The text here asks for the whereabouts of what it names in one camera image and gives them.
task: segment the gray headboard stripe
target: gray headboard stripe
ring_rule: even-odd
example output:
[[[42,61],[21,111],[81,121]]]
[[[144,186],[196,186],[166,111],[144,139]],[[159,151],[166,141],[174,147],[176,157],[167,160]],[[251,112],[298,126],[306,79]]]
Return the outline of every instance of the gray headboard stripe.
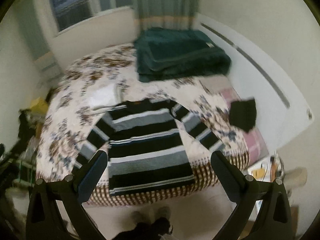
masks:
[[[208,25],[206,25],[204,23],[201,23],[201,26],[206,28],[210,32],[214,33],[215,35],[217,35],[221,39],[223,39],[229,45],[234,47],[242,56],[244,56],[261,73],[261,75],[263,75],[263,77],[269,82],[269,84],[272,86],[272,88],[276,91],[276,93],[280,97],[281,101],[284,103],[285,107],[290,108],[290,102],[286,98],[286,96],[283,94],[281,89],[278,87],[278,85],[272,80],[272,78],[264,71],[264,69],[252,57],[250,57],[246,52],[244,52],[241,48],[239,48],[237,45],[235,45],[231,40],[229,40],[227,37],[225,37],[221,33],[217,32],[213,28],[209,27]]]

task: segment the bedspread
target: bedspread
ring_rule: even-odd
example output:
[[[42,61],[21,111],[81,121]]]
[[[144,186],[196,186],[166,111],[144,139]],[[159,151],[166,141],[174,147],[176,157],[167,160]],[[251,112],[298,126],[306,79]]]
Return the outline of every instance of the bedspread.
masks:
[[[131,43],[112,46],[75,61],[59,83],[43,125],[37,155],[37,178],[62,180],[70,174],[86,136],[102,114],[93,115],[89,95],[98,88],[117,82],[123,99],[170,98],[198,114],[224,143],[222,151],[241,170],[250,162],[243,132],[228,123],[228,102],[221,93],[210,94],[198,78],[141,83],[135,72],[136,51]],[[211,153],[190,137],[177,122],[181,139],[193,169],[196,183],[162,191],[110,197],[108,171],[101,177],[88,204],[136,205],[175,196],[186,196],[212,187],[217,182],[211,166]]]

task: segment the blanket tag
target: blanket tag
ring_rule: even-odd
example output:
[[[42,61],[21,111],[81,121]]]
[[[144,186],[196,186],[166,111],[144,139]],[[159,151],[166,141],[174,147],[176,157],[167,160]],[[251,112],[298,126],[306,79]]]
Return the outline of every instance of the blanket tag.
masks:
[[[209,43],[209,42],[207,42],[207,45],[208,45],[210,48],[213,48],[213,47],[214,47],[214,45],[213,45],[212,43]]]

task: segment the yellow object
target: yellow object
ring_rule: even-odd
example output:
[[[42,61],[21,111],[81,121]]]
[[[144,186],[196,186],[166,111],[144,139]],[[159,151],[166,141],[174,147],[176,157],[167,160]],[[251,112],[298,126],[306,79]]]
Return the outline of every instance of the yellow object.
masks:
[[[42,98],[37,98],[31,101],[30,110],[45,115],[48,111],[48,104]]]
[[[253,170],[251,174],[255,179],[261,179],[264,177],[265,173],[266,173],[266,170],[264,168],[260,168],[257,170]]]

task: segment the long-sleeve shirt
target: long-sleeve shirt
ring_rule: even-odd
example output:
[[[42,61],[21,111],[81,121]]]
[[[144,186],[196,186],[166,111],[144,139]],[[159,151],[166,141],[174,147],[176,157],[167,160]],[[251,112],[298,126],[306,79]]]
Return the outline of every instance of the long-sleeve shirt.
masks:
[[[107,111],[92,128],[73,172],[109,141],[111,196],[193,184],[194,175],[175,119],[211,152],[221,145],[197,115],[175,101],[126,101]]]

